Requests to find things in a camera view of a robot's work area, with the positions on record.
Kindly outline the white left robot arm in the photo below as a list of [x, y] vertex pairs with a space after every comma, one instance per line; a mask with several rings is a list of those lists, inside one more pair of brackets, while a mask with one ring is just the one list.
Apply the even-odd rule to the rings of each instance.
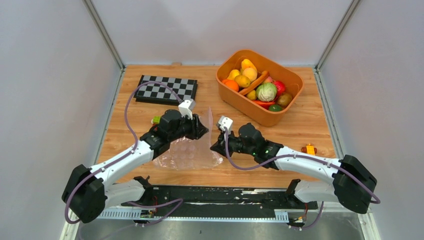
[[70, 224], [89, 223], [104, 209], [127, 202], [149, 206], [153, 193], [147, 189], [150, 185], [146, 179], [139, 176], [124, 183], [117, 183], [117, 180], [165, 153], [172, 142], [182, 138], [199, 140], [208, 132], [197, 114], [187, 116], [170, 109], [161, 116], [158, 124], [125, 151], [90, 167], [78, 165], [71, 172], [61, 196], [66, 204], [66, 221]]

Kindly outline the orange plastic basket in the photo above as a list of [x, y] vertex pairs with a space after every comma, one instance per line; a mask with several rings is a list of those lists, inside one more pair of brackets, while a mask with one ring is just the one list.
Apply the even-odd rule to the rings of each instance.
[[[269, 77], [285, 85], [285, 91], [293, 97], [285, 109], [278, 112], [269, 111], [222, 83], [232, 70], [242, 67], [242, 61], [245, 59], [250, 60], [260, 74], [267, 71]], [[233, 53], [218, 68], [215, 77], [220, 98], [265, 127], [276, 125], [304, 89], [304, 80], [298, 74], [250, 49], [242, 49]]]

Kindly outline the clear zip top bag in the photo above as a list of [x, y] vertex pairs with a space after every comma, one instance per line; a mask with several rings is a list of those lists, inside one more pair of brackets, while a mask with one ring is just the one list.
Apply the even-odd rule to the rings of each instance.
[[169, 150], [153, 160], [157, 168], [171, 170], [211, 169], [223, 163], [223, 158], [211, 151], [212, 133], [209, 131], [198, 140], [186, 137], [173, 141]]

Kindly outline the orange toy sausage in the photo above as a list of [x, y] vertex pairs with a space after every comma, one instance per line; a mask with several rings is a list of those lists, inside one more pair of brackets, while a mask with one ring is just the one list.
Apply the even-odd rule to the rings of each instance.
[[242, 90], [240, 90], [238, 93], [242, 96], [248, 94], [249, 92], [251, 92], [252, 90], [254, 90], [256, 87], [258, 87], [264, 80], [266, 80], [269, 76], [269, 71], [264, 70], [261, 75], [255, 80], [253, 81], [249, 87], [244, 88]]

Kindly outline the green toy cabbage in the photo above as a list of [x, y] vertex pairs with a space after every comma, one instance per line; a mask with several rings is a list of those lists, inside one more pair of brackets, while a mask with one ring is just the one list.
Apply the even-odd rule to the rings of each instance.
[[271, 102], [275, 99], [277, 92], [277, 87], [273, 83], [267, 82], [256, 89], [256, 97], [262, 102]]

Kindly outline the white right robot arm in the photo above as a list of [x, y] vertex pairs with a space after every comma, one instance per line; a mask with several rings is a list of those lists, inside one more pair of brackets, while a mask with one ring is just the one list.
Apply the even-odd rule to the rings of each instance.
[[334, 202], [365, 214], [370, 204], [381, 202], [374, 193], [377, 179], [355, 156], [328, 158], [296, 151], [266, 140], [251, 123], [240, 127], [238, 136], [231, 130], [229, 120], [218, 123], [217, 128], [220, 135], [210, 149], [226, 157], [236, 169], [249, 171], [263, 167], [316, 179], [294, 179], [290, 183], [285, 201], [292, 209], [309, 202]]

